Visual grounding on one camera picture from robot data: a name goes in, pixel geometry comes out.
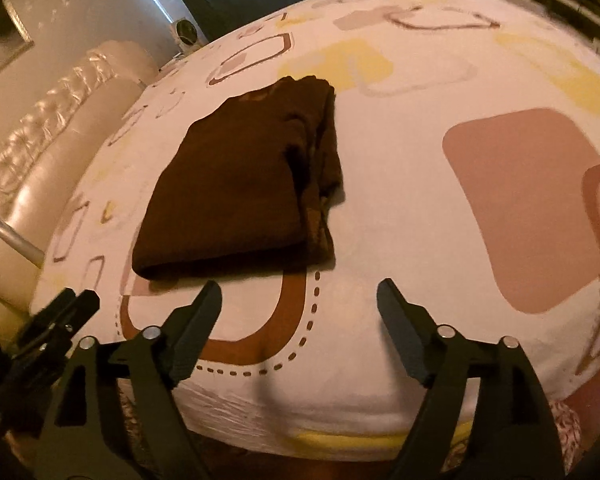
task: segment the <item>yellow pattern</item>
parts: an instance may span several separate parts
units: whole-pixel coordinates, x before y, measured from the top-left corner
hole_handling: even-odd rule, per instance
[[[90,168],[88,170],[89,174],[93,171],[96,171],[96,173],[90,180],[87,180],[87,182],[91,185],[99,184],[107,179],[112,172],[123,171],[125,167],[120,166],[120,158],[122,158],[123,153],[125,153],[126,149],[129,147],[131,140],[132,132],[127,132],[115,144],[106,146],[106,150],[108,151],[107,155],[109,155],[107,158],[109,160],[101,164],[100,167]]]
[[[321,18],[320,14],[311,12],[307,14],[299,14],[298,16],[287,16],[284,20],[276,21],[276,28],[291,27],[300,23],[310,22]]]
[[[577,106],[600,116],[600,76],[571,52],[539,38],[496,33],[496,41],[523,57]]]
[[[66,275],[62,272],[54,272],[48,277],[48,282],[51,284],[53,290],[60,292],[67,286]]]
[[[100,223],[106,224],[113,217],[113,212],[116,209],[116,203],[113,200],[107,200],[104,206],[102,215],[100,216]]]
[[[307,75],[326,79],[336,92],[349,90],[362,80],[377,83],[389,77],[394,64],[362,38],[339,41],[304,56],[296,57],[280,67],[279,77],[295,79]]]
[[[451,440],[451,447],[461,440],[467,439],[471,434],[472,421],[465,422],[456,428]],[[328,450],[380,450],[400,449],[407,438],[407,433],[373,436],[351,436],[319,431],[300,431],[294,437],[303,445],[321,451]]]

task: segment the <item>dark brown towel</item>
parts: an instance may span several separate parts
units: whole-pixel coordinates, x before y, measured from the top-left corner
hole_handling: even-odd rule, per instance
[[[147,279],[280,270],[333,258],[326,203],[342,184],[334,89],[285,77],[189,127],[134,247]]]

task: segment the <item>floor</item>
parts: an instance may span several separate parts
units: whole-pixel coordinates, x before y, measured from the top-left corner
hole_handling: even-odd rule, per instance
[[[600,435],[600,371],[566,401],[580,415],[582,443],[589,449]],[[379,480],[391,462],[327,462],[247,452],[216,441],[201,450],[217,480]]]

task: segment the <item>brown rounded rectangle pattern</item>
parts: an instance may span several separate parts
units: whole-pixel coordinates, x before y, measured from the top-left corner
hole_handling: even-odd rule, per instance
[[[105,260],[104,255],[100,254],[87,262],[87,266],[84,268],[84,273],[82,274],[80,290],[98,290]]]
[[[513,308],[546,312],[600,275],[600,214],[583,196],[597,192],[600,213],[600,184],[583,191],[600,156],[570,118],[538,108],[470,121],[442,145]]]
[[[65,213],[62,213],[63,218],[59,220],[57,227],[59,230],[58,241],[56,242],[52,256],[55,264],[64,262],[69,256],[69,253],[74,246],[75,238],[78,235],[78,231],[80,230],[80,227],[82,227],[84,217],[89,210],[89,204],[90,202],[87,201],[78,205],[73,210],[70,210],[67,217],[65,217]]]
[[[276,51],[271,53],[271,47],[274,46]],[[209,86],[218,84],[228,77],[247,70],[252,66],[264,63],[269,59],[281,56],[293,46],[291,34],[284,32],[263,38],[255,43],[240,49],[238,52],[225,59],[216,70],[212,72]]]

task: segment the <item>upholstered headboard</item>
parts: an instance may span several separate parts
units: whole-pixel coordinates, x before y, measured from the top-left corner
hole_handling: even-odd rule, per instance
[[[158,73],[135,43],[88,51],[0,146],[0,218],[44,251],[102,141]],[[26,311],[38,268],[0,239],[0,298]]]

